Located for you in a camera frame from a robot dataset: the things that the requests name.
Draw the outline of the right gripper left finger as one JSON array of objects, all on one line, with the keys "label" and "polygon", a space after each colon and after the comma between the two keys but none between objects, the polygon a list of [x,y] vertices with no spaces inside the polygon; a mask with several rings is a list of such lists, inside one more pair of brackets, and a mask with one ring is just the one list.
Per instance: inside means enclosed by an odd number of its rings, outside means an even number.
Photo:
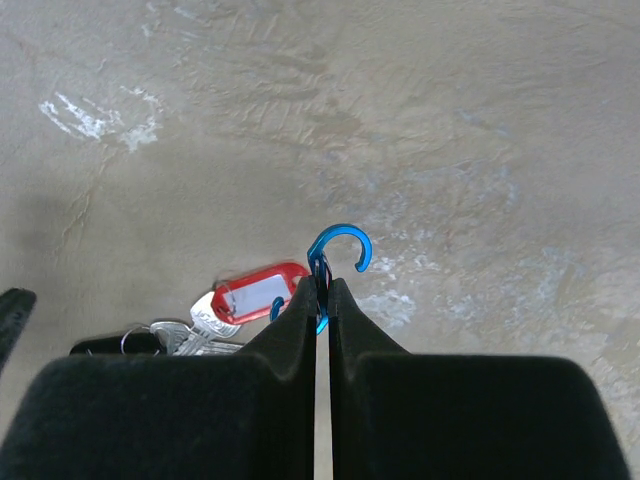
[{"label": "right gripper left finger", "polygon": [[316,288],[231,355],[71,355],[28,388],[5,479],[310,479]]}]

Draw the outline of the silver key red tag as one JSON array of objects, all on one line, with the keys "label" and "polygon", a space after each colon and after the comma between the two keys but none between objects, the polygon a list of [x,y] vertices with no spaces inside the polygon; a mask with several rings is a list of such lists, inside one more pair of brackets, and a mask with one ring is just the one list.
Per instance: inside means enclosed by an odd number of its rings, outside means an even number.
[{"label": "silver key red tag", "polygon": [[213,296],[214,292],[209,291],[193,304],[190,309],[193,326],[208,335],[229,339],[235,336],[241,327],[223,322],[216,316],[211,306]]}]

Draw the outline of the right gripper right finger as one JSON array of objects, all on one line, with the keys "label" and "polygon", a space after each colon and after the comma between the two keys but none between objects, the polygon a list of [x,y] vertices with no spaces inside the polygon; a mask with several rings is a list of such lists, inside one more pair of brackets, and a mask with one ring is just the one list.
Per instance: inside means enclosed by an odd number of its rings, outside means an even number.
[{"label": "right gripper right finger", "polygon": [[330,288],[337,479],[627,479],[586,372],[559,357],[415,354]]}]

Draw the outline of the silver key black tag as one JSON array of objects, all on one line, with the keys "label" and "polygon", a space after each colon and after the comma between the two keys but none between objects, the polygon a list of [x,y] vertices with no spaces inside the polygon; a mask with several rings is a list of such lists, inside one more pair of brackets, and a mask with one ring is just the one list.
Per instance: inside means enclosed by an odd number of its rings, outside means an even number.
[{"label": "silver key black tag", "polygon": [[177,320],[136,325],[119,340],[119,352],[153,356],[215,356],[238,352],[243,344],[221,340],[215,334]]}]

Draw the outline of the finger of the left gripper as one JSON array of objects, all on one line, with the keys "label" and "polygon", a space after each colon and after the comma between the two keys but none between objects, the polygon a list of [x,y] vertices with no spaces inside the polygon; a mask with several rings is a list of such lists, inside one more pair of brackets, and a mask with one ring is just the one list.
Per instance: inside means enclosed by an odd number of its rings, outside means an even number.
[{"label": "finger of the left gripper", "polygon": [[0,298],[0,370],[4,369],[37,302],[35,292],[11,288]]}]

